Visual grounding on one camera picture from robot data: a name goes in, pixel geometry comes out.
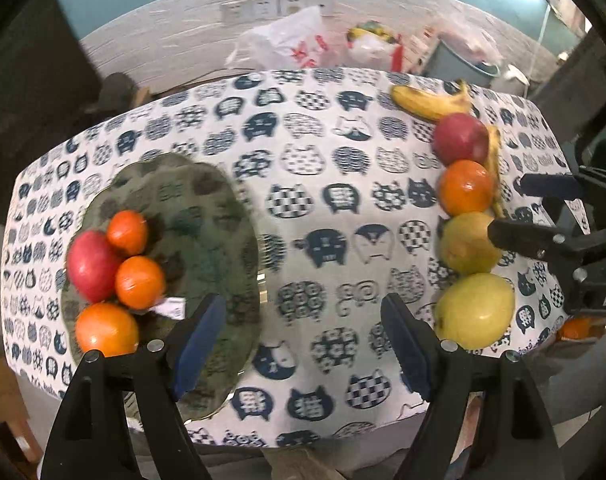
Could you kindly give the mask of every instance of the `white plastic bag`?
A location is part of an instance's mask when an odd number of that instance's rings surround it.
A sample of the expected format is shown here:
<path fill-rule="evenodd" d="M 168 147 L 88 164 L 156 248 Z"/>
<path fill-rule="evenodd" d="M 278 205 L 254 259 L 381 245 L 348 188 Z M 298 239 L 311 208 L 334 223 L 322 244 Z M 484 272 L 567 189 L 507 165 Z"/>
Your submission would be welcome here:
<path fill-rule="evenodd" d="M 374 34 L 364 34 L 356 38 L 350 43 L 347 54 L 350 58 L 350 66 L 401 72 L 403 45 L 387 43 Z M 395 60 L 398 60 L 398 67 L 395 67 Z"/>
<path fill-rule="evenodd" d="M 245 31 L 225 66 L 251 60 L 266 70 L 311 68 L 323 66 L 328 53 L 327 32 L 320 9 L 314 6 Z"/>

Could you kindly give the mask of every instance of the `green pear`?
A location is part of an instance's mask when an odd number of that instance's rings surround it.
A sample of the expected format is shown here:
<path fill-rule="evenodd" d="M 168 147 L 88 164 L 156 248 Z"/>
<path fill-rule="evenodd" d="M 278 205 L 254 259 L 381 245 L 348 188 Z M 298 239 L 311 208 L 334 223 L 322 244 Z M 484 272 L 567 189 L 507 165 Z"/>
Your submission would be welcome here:
<path fill-rule="evenodd" d="M 434 310 L 434 332 L 466 350 L 498 341 L 514 316 L 514 290 L 495 274 L 472 274 L 441 296 Z"/>
<path fill-rule="evenodd" d="M 492 218 L 485 213 L 463 213 L 449 220 L 439 244 L 441 260 L 464 276 L 490 272 L 500 259 L 500 249 L 487 237 Z"/>

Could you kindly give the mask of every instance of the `tangerine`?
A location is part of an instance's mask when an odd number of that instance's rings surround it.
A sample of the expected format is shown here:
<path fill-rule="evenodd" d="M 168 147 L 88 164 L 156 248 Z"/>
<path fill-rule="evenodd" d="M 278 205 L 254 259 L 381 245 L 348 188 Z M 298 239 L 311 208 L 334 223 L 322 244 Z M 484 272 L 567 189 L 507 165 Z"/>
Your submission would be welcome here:
<path fill-rule="evenodd" d="M 472 160 L 454 162 L 439 181 L 439 202 L 450 216 L 483 212 L 492 205 L 493 198 L 493 177 Z"/>
<path fill-rule="evenodd" d="M 139 345 L 134 316 L 113 303 L 94 303 L 83 309 L 77 317 L 75 333 L 83 352 L 96 349 L 106 357 L 130 354 Z"/>
<path fill-rule="evenodd" d="M 561 330 L 558 331 L 557 337 L 559 339 L 586 339 L 590 336 L 590 327 L 592 326 L 592 318 L 589 317 L 575 317 L 565 321 L 564 325 L 561 326 Z"/>
<path fill-rule="evenodd" d="M 144 310 L 163 297 L 165 276 L 154 260 L 147 256 L 132 256 L 116 271 L 114 288 L 123 304 Z"/>
<path fill-rule="evenodd" d="M 110 220 L 106 237 L 114 249 L 126 256 L 141 254 L 148 243 L 148 223 L 141 213 L 119 211 Z"/>

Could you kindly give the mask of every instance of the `power socket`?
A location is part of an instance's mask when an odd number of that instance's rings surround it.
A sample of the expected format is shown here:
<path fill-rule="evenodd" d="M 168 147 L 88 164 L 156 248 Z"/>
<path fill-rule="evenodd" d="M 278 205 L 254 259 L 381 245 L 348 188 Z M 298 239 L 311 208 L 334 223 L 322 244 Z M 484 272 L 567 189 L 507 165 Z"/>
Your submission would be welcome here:
<path fill-rule="evenodd" d="M 334 0 L 305 0 L 305 6 L 318 6 L 321 9 L 321 16 L 334 15 Z"/>
<path fill-rule="evenodd" d="M 247 3 L 247 0 L 240 0 L 221 4 L 219 7 L 221 9 L 221 22 L 224 25 L 237 25 L 238 23 L 251 21 L 251 7 Z"/>
<path fill-rule="evenodd" d="M 279 0 L 248 0 L 255 20 L 275 20 L 279 17 Z"/>
<path fill-rule="evenodd" d="M 305 0 L 279 0 L 281 2 L 281 15 L 289 16 L 307 7 Z"/>

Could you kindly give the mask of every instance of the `table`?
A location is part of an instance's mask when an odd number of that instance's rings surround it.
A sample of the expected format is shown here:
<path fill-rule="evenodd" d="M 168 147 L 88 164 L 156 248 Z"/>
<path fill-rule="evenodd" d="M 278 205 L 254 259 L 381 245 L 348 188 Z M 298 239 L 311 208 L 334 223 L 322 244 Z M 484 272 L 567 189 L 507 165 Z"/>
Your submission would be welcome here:
<path fill-rule="evenodd" d="M 56 146 L 17 178 L 4 238 L 1 305 L 10 366 L 63 396 L 74 364 L 61 316 L 64 253 L 93 197 L 124 166 L 163 152 L 243 182 L 266 245 L 269 302 L 256 356 L 211 418 L 187 425 L 205 444 L 286 446 L 347 437 L 423 412 L 404 386 L 379 315 L 396 291 L 428 322 L 453 279 L 435 257 L 442 171 L 433 126 L 397 109 L 389 89 L 452 83 L 363 69 L 254 73 L 136 108 Z M 531 102 L 470 87 L 473 112 L 502 134 L 500 192 L 514 218 L 547 224 L 519 193 L 524 172 L 566 173 Z M 568 203 L 588 231 L 580 201 Z M 504 253 L 516 291 L 510 329 L 482 352 L 528 352 L 564 322 L 545 264 Z"/>

